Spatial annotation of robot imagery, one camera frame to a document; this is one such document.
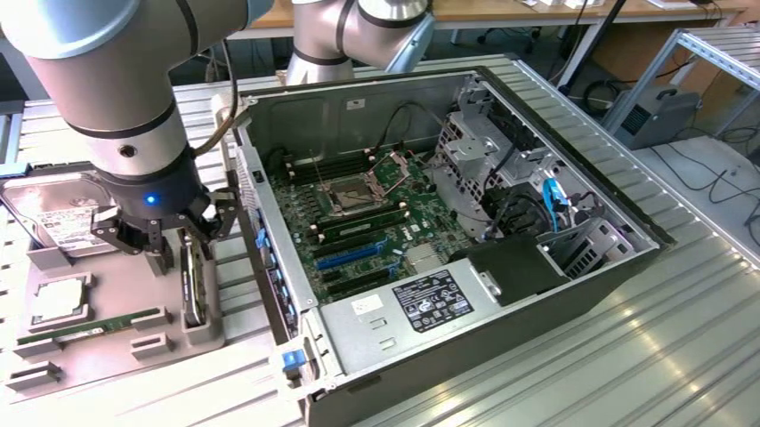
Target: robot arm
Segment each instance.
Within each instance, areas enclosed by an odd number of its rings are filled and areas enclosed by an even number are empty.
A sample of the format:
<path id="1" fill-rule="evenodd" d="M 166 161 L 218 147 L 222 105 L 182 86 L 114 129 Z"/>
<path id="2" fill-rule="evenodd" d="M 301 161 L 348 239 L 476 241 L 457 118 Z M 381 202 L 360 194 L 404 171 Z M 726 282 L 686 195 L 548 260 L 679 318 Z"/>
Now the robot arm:
<path id="1" fill-rule="evenodd" d="M 6 36 L 91 152 L 119 218 L 101 237 L 127 253 L 162 252 L 161 231 L 209 241 L 201 184 L 169 70 L 270 9 L 273 0 L 26 0 L 4 10 Z M 109 230 L 118 230 L 117 236 Z"/>
<path id="2" fill-rule="evenodd" d="M 410 71 L 435 30 L 429 0 L 293 0 L 289 84 L 349 78 L 349 57 Z M 3 30 L 26 54 L 61 114 L 83 135 L 118 208 L 93 231 L 129 254 L 162 254 L 163 230 L 202 242 L 226 234 L 234 189 L 209 194 L 167 72 L 272 8 L 273 0 L 24 0 Z M 203 150 L 213 146 L 219 129 Z M 215 199 L 217 217 L 203 212 Z"/>
<path id="3" fill-rule="evenodd" d="M 352 58 L 389 73 L 413 70 L 433 38 L 429 0 L 293 1 L 288 84 L 352 78 Z"/>

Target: power cable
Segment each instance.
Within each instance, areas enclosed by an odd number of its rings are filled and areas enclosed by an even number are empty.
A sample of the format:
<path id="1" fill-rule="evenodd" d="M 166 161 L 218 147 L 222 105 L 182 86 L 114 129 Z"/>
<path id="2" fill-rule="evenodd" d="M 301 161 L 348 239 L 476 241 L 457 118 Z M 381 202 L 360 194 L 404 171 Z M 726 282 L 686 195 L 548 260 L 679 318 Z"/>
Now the power cable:
<path id="1" fill-rule="evenodd" d="M 193 150 L 194 157 L 199 157 L 211 151 L 217 143 L 222 140 L 225 133 L 228 133 L 230 130 L 233 123 L 236 122 L 236 116 L 238 115 L 238 78 L 236 77 L 228 40 L 222 40 L 222 51 L 225 52 L 225 61 L 228 61 L 228 70 L 230 72 L 230 87 L 233 91 L 230 114 L 228 115 L 225 122 L 222 122 L 222 125 L 217 128 L 217 131 L 214 131 L 209 137 L 209 140 L 203 143 L 203 145 L 201 145 L 201 147 Z"/>

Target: motherboard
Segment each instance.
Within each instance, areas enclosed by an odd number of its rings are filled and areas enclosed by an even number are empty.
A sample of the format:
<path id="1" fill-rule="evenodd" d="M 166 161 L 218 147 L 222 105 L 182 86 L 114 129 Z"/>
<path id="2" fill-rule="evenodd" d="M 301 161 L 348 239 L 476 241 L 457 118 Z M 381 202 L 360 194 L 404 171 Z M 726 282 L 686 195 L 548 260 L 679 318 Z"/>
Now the motherboard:
<path id="1" fill-rule="evenodd" d="M 318 300 L 338 301 L 447 264 L 473 245 L 409 150 L 285 164 L 273 190 Z"/>

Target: power supply label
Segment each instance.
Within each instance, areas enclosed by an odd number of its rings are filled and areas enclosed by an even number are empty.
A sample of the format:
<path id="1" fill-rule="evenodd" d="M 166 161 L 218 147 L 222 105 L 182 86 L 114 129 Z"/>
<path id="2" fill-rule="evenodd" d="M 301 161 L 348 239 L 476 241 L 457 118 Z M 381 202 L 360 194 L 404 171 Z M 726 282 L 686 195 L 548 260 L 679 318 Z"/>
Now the power supply label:
<path id="1" fill-rule="evenodd" d="M 476 311 L 449 270 L 394 287 L 393 293 L 420 333 Z"/>

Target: ram module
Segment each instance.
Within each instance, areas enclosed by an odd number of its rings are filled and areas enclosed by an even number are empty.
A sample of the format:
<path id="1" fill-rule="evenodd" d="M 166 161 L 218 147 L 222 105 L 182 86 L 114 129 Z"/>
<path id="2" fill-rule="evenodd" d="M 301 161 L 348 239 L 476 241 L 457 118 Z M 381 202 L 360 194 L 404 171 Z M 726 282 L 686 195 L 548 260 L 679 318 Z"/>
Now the ram module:
<path id="1" fill-rule="evenodd" d="M 118 316 L 115 318 L 94 320 L 93 322 L 87 322 L 77 326 L 69 326 L 63 327 L 62 329 L 57 329 L 54 331 L 43 332 L 41 334 L 27 335 L 16 340 L 16 345 L 31 344 L 33 342 L 39 342 L 50 338 L 55 340 L 58 338 L 70 337 L 74 334 L 89 332 L 94 329 L 102 329 L 103 333 L 117 332 L 123 329 L 131 328 L 133 320 L 145 318 L 147 316 L 154 316 L 159 312 L 161 311 L 158 308 L 153 308 L 149 310 L 138 311 L 137 313 L 133 314 Z"/>

